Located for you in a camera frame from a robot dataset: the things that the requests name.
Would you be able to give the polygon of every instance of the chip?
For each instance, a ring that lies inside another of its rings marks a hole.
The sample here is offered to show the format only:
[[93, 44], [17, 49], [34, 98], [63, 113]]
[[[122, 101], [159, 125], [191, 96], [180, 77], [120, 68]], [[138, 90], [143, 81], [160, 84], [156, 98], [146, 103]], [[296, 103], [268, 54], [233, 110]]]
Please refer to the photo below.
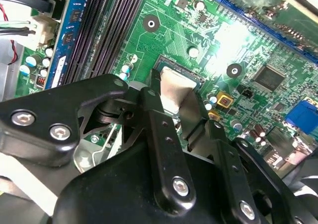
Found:
[[68, 44], [73, 39], [73, 32], [68, 32], [63, 36], [63, 44]]
[[266, 66], [262, 67], [254, 77], [254, 82], [268, 91], [275, 91], [283, 82], [285, 76], [279, 71]]
[[188, 5], [188, 0], [177, 0], [176, 5], [181, 9], [185, 9]]
[[70, 22], [77, 22], [80, 19], [81, 10], [75, 9], [72, 11]]
[[275, 110], [275, 111], [281, 111], [281, 110], [284, 109], [284, 107], [285, 107], [284, 104], [278, 103], [278, 104], [275, 105], [274, 110]]
[[235, 114], [237, 113], [236, 110], [233, 110], [233, 109], [230, 109], [228, 114], [231, 115], [231, 116], [234, 116]]
[[207, 16], [205, 14], [202, 14], [199, 18], [199, 21], [203, 23], [206, 19], [207, 19]]

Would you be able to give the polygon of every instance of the white connector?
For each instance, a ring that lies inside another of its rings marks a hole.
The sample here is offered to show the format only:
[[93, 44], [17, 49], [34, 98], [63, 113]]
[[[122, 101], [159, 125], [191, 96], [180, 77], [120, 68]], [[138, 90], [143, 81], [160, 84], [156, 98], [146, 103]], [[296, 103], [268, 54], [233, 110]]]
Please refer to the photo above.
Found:
[[47, 45], [53, 38], [57, 22], [45, 15], [32, 16], [29, 20], [30, 30], [35, 34], [20, 36], [17, 43], [33, 51]]

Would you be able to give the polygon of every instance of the silver screw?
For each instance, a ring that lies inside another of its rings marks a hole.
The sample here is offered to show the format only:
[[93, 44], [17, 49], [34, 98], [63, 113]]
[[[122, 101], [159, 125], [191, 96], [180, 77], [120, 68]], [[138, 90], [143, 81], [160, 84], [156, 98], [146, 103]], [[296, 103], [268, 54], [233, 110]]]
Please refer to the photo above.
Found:
[[173, 180], [173, 188], [182, 197], [187, 196], [189, 193], [188, 185], [181, 178]]
[[156, 95], [156, 93], [155, 93], [154, 91], [152, 91], [152, 90], [149, 90], [148, 93], [149, 93], [151, 96], [155, 96], [155, 95]]
[[99, 141], [99, 137], [96, 136], [96, 135], [93, 135], [93, 136], [90, 137], [90, 141], [91, 141], [93, 144], [95, 144], [95, 143], [97, 143], [97, 142]]
[[71, 131], [66, 126], [57, 125], [50, 129], [50, 135], [58, 141], [64, 141], [71, 136]]
[[124, 85], [124, 83], [123, 83], [121, 80], [119, 80], [119, 79], [115, 79], [115, 80], [114, 80], [114, 83], [115, 83], [117, 86], [123, 86], [123, 85]]
[[250, 220], [255, 219], [255, 213], [247, 202], [241, 201], [239, 203], [239, 207], [248, 219], [250, 219]]
[[219, 123], [219, 122], [214, 122], [214, 125], [217, 127], [217, 128], [221, 128], [222, 126], [221, 126], [221, 124]]
[[18, 126], [29, 126], [35, 121], [35, 117], [27, 111], [21, 111], [14, 113], [11, 121]]

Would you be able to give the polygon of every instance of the black circular pad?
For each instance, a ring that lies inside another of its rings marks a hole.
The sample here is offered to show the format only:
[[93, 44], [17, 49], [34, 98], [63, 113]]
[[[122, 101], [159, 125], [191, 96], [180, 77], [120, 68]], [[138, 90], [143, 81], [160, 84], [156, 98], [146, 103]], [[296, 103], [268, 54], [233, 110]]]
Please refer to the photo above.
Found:
[[143, 27], [150, 33], [156, 32], [160, 27], [160, 21], [158, 17], [153, 14], [146, 15], [143, 21]]
[[227, 68], [227, 75], [230, 78], [236, 78], [242, 73], [242, 66], [239, 64], [231, 64]]

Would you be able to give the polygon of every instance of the red wire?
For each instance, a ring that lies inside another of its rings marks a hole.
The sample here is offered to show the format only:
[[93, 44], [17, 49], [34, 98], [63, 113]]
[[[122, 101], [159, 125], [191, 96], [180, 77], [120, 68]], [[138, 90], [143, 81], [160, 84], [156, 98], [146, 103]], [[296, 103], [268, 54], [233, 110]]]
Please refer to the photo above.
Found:
[[[9, 21], [8, 16], [6, 15], [4, 7], [3, 7], [2, 4], [0, 4], [0, 10], [3, 13], [3, 19], [5, 21]], [[11, 45], [12, 45], [12, 50], [13, 50], [13, 59], [11, 60], [11, 63], [9, 63], [8, 65], [11, 65], [11, 64], [13, 64], [14, 62], [16, 62], [18, 60], [18, 54], [16, 52], [16, 47], [14, 45], [14, 41], [13, 40], [11, 40]]]

